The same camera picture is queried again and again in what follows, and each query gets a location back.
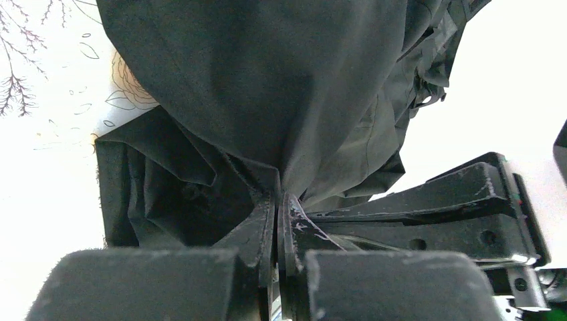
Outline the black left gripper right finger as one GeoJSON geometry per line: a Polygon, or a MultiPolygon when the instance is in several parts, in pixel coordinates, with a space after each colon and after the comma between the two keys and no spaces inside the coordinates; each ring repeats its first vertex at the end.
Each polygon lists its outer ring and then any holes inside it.
{"type": "Polygon", "coordinates": [[[452,251],[348,251],[285,194],[277,214],[289,320],[499,320],[486,275],[452,251]]]}

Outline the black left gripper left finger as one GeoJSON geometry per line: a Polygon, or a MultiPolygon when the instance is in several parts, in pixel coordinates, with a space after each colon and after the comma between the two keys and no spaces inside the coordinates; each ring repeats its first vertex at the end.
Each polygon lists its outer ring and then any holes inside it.
{"type": "Polygon", "coordinates": [[[52,269],[28,320],[269,320],[275,198],[212,247],[76,251],[52,269]]]}

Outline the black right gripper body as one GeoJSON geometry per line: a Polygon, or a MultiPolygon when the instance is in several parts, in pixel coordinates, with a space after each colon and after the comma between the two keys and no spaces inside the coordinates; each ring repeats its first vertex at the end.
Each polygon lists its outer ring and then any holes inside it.
{"type": "Polygon", "coordinates": [[[485,269],[495,294],[506,296],[521,319],[565,319],[566,268],[548,267],[551,255],[525,182],[504,155],[488,152],[430,181],[468,199],[442,218],[482,221],[469,256],[485,269]]]}

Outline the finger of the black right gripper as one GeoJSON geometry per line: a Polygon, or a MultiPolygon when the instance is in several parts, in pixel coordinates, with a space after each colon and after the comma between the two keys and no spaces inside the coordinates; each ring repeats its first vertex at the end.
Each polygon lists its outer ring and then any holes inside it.
{"type": "Polygon", "coordinates": [[[532,264],[538,254],[515,219],[491,215],[429,225],[378,222],[318,224],[328,235],[383,249],[454,251],[486,264],[532,264]]]}
{"type": "Polygon", "coordinates": [[[437,223],[475,213],[491,215],[510,204],[499,169],[478,162],[406,191],[308,217],[315,223],[437,223]]]}

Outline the black zip jacket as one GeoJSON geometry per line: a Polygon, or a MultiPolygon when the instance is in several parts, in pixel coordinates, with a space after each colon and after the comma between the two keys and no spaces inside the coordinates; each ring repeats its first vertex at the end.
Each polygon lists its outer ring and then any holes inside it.
{"type": "Polygon", "coordinates": [[[213,245],[267,194],[309,211],[405,173],[484,1],[99,1],[157,106],[96,141],[106,243],[213,245]]]}

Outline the floral patterned table mat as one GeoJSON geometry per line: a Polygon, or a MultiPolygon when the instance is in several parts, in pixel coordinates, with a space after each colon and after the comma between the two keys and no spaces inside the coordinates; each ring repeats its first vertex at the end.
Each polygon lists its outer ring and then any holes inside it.
{"type": "Polygon", "coordinates": [[[96,1],[2,1],[2,240],[102,247],[95,141],[155,106],[96,1]]]}

